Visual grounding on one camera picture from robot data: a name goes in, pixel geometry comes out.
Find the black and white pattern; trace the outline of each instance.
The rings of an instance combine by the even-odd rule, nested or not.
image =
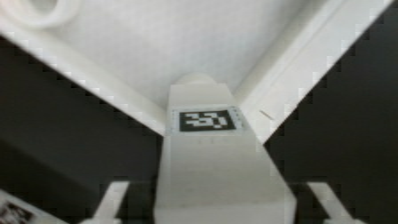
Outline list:
[[[180,113],[180,131],[221,131],[235,130],[235,124],[228,110],[182,112]]]
[[[0,224],[27,224],[33,218],[33,212],[8,202],[0,208]]]

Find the black surface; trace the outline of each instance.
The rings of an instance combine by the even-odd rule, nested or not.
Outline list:
[[[328,181],[358,218],[398,220],[398,9],[365,34],[267,143],[299,196],[299,223],[328,217],[306,181]],[[0,188],[66,221],[132,180],[120,216],[152,221],[162,138],[0,40]]]
[[[93,215],[113,180],[153,185],[161,136],[4,39],[0,140],[0,188],[66,221]],[[122,216],[145,217],[150,205]]]
[[[365,33],[267,146],[289,182],[328,181],[354,217],[372,224],[397,223],[397,6]]]

